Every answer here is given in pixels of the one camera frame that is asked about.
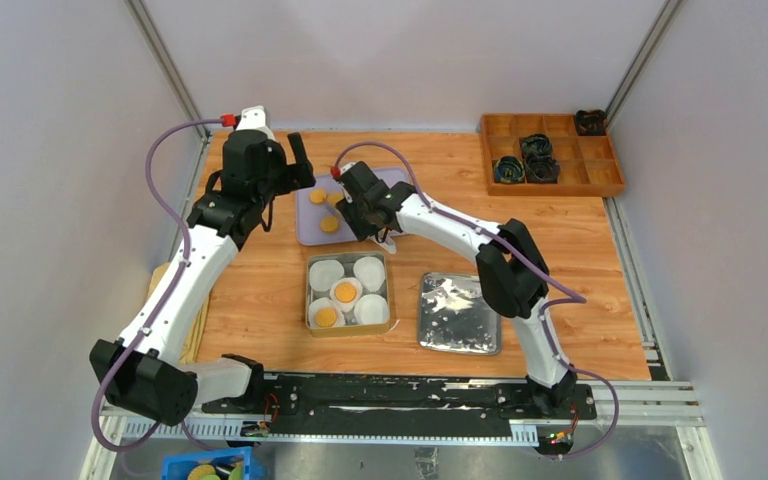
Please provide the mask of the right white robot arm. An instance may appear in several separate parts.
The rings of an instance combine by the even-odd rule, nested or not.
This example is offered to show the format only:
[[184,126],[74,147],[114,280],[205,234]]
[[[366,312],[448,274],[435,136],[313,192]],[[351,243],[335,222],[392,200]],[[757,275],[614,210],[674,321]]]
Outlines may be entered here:
[[337,209],[358,239],[381,241],[386,230],[408,233],[471,261],[485,303],[514,328],[535,411],[552,418],[569,407],[578,375],[549,313],[555,282],[522,222],[471,217],[432,200],[411,182],[388,185],[363,161],[333,166],[331,176],[344,192]]

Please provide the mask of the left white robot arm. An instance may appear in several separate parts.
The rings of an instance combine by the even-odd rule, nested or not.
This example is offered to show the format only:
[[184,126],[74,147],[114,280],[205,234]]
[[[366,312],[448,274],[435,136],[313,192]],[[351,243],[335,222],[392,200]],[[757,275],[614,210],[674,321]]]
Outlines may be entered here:
[[224,115],[215,124],[230,128],[222,164],[186,217],[167,203],[182,231],[166,272],[131,323],[114,341],[99,340],[89,361],[99,381],[93,407],[103,401],[160,425],[176,426],[204,403],[228,399],[243,413],[266,400],[262,366],[225,355],[184,365],[180,355],[197,313],[222,272],[257,229],[270,231],[277,197],[314,185],[302,137],[283,147],[268,126],[263,106]]

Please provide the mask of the metal tongs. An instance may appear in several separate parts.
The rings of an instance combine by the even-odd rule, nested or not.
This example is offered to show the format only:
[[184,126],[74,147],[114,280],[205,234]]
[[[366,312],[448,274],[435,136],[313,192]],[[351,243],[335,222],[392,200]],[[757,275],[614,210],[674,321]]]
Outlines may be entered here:
[[359,202],[344,197],[335,207],[327,202],[326,204],[329,212],[348,226],[350,233],[358,242],[370,240],[390,254],[397,252],[395,241],[390,236],[391,230],[368,219],[365,207]]

